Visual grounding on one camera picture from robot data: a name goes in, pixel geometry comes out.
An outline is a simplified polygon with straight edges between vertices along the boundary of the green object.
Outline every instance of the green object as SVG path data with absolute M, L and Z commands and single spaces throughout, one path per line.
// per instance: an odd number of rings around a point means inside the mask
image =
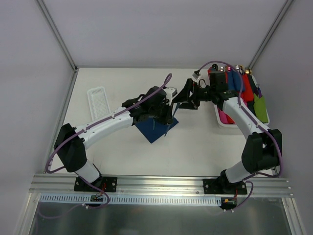
M 262 96 L 259 98 L 256 94 L 254 94 L 254 111 L 256 117 L 263 123 L 268 123 L 268 115 L 266 112 L 266 104 L 265 98 Z

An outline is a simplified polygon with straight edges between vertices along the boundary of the pink object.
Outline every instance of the pink object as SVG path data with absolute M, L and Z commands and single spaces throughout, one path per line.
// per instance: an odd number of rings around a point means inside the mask
M 226 114 L 221 111 L 219 108 L 217 108 L 218 111 L 219 111 L 219 116 L 220 116 L 220 120 L 223 124 L 228 124 L 228 121 L 227 121 L 227 117 L 226 117 Z

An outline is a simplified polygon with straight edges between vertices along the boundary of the white wall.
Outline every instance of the white wall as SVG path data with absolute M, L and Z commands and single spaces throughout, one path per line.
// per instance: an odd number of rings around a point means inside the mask
M 0 1 L 0 233 L 14 232 L 71 69 L 34 0 Z
M 290 178 L 308 234 L 313 234 L 313 2 L 296 0 L 253 72 L 267 101 L 272 128 L 283 133 Z
M 248 64 L 285 0 L 45 0 L 79 66 Z

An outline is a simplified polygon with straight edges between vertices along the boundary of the black mounting plate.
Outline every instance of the black mounting plate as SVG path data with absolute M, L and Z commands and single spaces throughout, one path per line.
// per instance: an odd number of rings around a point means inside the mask
M 212 183 L 215 179 L 203 179 L 203 190 L 204 194 L 237 194 L 246 195 L 248 192 L 246 190 L 246 184 L 244 182 L 238 182 L 234 184 L 234 187 L 228 188 L 227 192 L 220 187 L 213 186 Z
M 105 184 L 104 192 L 116 192 L 117 186 L 117 177 L 102 177 L 102 181 L 100 185 Z M 76 177 L 75 185 L 74 185 L 75 192 L 97 192 L 94 188 L 88 186 L 80 177 Z

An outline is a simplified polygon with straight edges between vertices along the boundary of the colorful items in bin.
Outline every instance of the colorful items in bin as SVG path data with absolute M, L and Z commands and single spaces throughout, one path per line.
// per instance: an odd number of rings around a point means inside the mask
M 243 70 L 240 65 L 236 66 L 236 70 L 242 75 L 244 90 L 241 94 L 246 106 L 249 110 L 263 123 L 268 123 L 268 115 L 266 110 L 265 98 L 262 97 L 262 93 L 259 85 L 256 83 L 254 76 L 250 69 Z M 225 71 L 226 82 L 229 90 L 240 91 L 241 81 L 240 76 L 229 66 L 223 68 Z M 222 124 L 234 124 L 234 121 L 226 115 L 223 111 L 217 108 L 220 120 Z
M 219 112 L 219 116 L 220 116 L 220 120 L 223 124 L 229 124 L 228 123 L 228 120 L 227 120 L 227 115 L 222 111 L 220 110 L 219 108 L 218 109 L 218 112 Z
M 245 73 L 244 75 L 242 75 L 242 78 L 243 78 L 244 86 L 246 88 L 246 90 L 243 91 L 244 101 L 245 102 L 253 101 L 254 100 L 253 91 L 252 91 L 252 88 L 250 86 L 247 74 Z
M 254 94 L 254 111 L 256 114 L 256 117 L 263 123 L 268 123 L 268 114 L 266 111 L 266 104 L 265 104 L 265 98 L 264 96 L 258 97 L 256 94 Z
M 234 80 L 234 86 L 235 86 L 235 91 L 240 91 L 240 87 L 241 87 L 241 78 L 239 76 L 239 74 L 236 73 L 236 71 L 232 71 L 232 75 L 233 75 L 233 80 Z M 246 86 L 245 86 L 245 83 L 244 83 L 244 87 L 243 87 L 243 92 L 246 90 Z
M 247 107 L 253 113 L 253 115 L 256 116 L 255 111 L 254 111 L 254 101 L 247 102 Z
M 230 91 L 235 91 L 235 84 L 234 84 L 234 79 L 233 79 L 233 73 L 232 70 L 226 72 L 226 76 L 227 76 L 227 84 L 228 84 L 228 89 Z

